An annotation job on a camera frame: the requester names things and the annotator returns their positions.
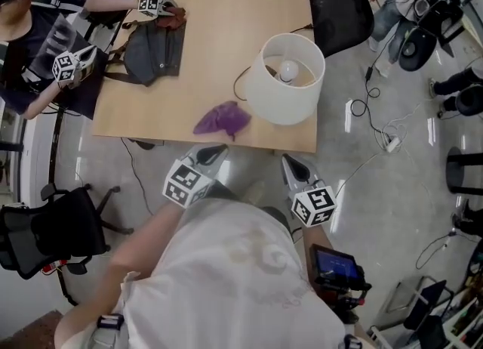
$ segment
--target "white lamp shade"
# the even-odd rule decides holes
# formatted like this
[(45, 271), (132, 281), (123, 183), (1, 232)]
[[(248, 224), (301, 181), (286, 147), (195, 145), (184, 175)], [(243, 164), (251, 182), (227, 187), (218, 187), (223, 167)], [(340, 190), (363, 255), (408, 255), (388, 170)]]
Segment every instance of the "white lamp shade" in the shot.
[[(277, 56), (304, 65), (313, 81), (296, 87), (274, 78), (265, 67), (265, 59)], [(317, 108), (324, 73), (325, 59), (317, 45), (304, 36), (282, 33), (270, 38), (257, 55), (245, 79), (245, 97), (258, 116), (278, 125), (295, 125)]]

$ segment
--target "person's leg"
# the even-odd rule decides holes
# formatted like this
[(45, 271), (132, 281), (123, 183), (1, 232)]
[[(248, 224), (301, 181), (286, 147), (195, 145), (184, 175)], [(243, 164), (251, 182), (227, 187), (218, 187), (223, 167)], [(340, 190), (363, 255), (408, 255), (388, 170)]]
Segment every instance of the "person's leg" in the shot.
[(456, 228), (468, 235), (483, 236), (483, 226), (475, 221), (458, 221), (455, 223)]
[(376, 42), (384, 40), (391, 28), (401, 19), (402, 15), (396, 7), (395, 0), (387, 0), (381, 9), (374, 14), (374, 31), (371, 38)]
[(290, 225), (288, 225), (287, 218), (280, 210), (274, 207), (262, 207), (260, 209), (268, 213), (270, 216), (276, 219), (281, 225), (287, 228), (289, 233), (291, 232)]
[(447, 100), (445, 100), (442, 103), (442, 106), (443, 106), (444, 112), (446, 112), (446, 111), (457, 111), (456, 97), (449, 97)]
[(481, 82), (481, 79), (476, 76), (470, 67), (461, 73), (454, 74), (444, 82), (436, 82), (433, 85), (433, 91), (437, 95), (448, 95), (453, 94), (456, 91), (464, 90), (473, 83), (479, 82)]
[(399, 60), (399, 52), (401, 51), (402, 43), (406, 39), (406, 33), (414, 28), (414, 23), (406, 18), (403, 18), (395, 31), (395, 35), (389, 43), (389, 62), (394, 64)]
[(413, 27), (414, 25), (411, 21), (401, 17), (398, 28), (395, 31), (391, 42), (389, 43), (389, 57), (385, 58), (384, 56), (381, 56), (381, 58), (375, 63), (375, 67), (382, 77), (389, 77), (389, 72), (392, 68), (392, 65), (399, 59), (399, 51), (403, 41), (405, 40), (406, 32), (411, 30)]
[(232, 201), (240, 201), (238, 196), (236, 196), (230, 189), (225, 187), (218, 180), (215, 180), (214, 184), (211, 185), (209, 191), (206, 193), (206, 199), (226, 199)]

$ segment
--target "purple cloth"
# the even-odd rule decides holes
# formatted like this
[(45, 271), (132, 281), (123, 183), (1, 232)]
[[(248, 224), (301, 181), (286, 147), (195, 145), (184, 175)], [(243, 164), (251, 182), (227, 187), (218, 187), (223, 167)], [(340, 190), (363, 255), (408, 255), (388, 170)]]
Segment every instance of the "purple cloth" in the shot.
[(214, 133), (224, 130), (235, 140), (235, 133), (242, 130), (250, 122), (251, 115), (229, 100), (206, 113), (193, 130), (193, 134)]

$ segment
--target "lamp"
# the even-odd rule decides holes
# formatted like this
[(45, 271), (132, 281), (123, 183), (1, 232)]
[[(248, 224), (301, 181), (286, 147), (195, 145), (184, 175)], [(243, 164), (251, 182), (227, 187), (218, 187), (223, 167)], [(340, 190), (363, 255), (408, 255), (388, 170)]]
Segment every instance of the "lamp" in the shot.
[[(273, 67), (278, 72), (270, 66), (277, 59)], [(258, 116), (295, 125), (317, 108), (324, 73), (325, 59), (317, 45), (304, 36), (282, 33), (270, 38), (257, 55), (246, 76), (245, 97)]]

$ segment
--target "gray floor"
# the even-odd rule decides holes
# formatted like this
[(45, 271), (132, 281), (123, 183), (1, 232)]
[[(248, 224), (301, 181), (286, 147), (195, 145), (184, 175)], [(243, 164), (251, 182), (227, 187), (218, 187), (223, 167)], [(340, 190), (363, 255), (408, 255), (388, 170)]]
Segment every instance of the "gray floor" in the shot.
[[(381, 153), (367, 116), (356, 118), (348, 112), (351, 100), (365, 96), (363, 74), (376, 54), (363, 43), (327, 59), (318, 105), (318, 151), (307, 158), (316, 163), (326, 183), (338, 190), (362, 163), (378, 154), (347, 182), (339, 195), (337, 213), (325, 225), (334, 248), (354, 255), (374, 286), (366, 305), (358, 308), (366, 328), (374, 321), (390, 289), (417, 272), (414, 263), (423, 248), (449, 232), (451, 213), (462, 202), (461, 197), (451, 195), (446, 188), (445, 157), (452, 146), (466, 152), (481, 151), (483, 122), (478, 116), (439, 121), (435, 117), (438, 102), (425, 99), (428, 78), (443, 80), (462, 70), (481, 54), (472, 47), (475, 44), (471, 38), (463, 35), (453, 43), (456, 59), (438, 50), (418, 72), (394, 68), (390, 79), (374, 72), (370, 85), (381, 90), (380, 97), (370, 101), (376, 126), (405, 117), (421, 103), (412, 116), (398, 122), (407, 128), (408, 135), (404, 148), (390, 155)], [(120, 139), (93, 137), (90, 132), (88, 119), (65, 118), (57, 157), (57, 186), (73, 188), (80, 185), (82, 178), (94, 185), (93, 198), (99, 201), (107, 189), (120, 185), (122, 191), (113, 197), (104, 218), (126, 227), (139, 227), (148, 218), (148, 212), (128, 153)], [(191, 145), (167, 142), (144, 151), (126, 142), (154, 211), (165, 201), (161, 189), (168, 169)], [(264, 150), (231, 147), (220, 180), (237, 193), (259, 181), (265, 192), (261, 204), (285, 211), (279, 156)], [(481, 185), (479, 167), (471, 169), (466, 183)], [(475, 197), (471, 203), (481, 208)], [(109, 231), (106, 235), (114, 246), (122, 240)], [(447, 279), (449, 286), (457, 289), (474, 247), (474, 243), (454, 237), (418, 273)], [(88, 297), (108, 257), (95, 258), (87, 275), (67, 277), (75, 298)]]

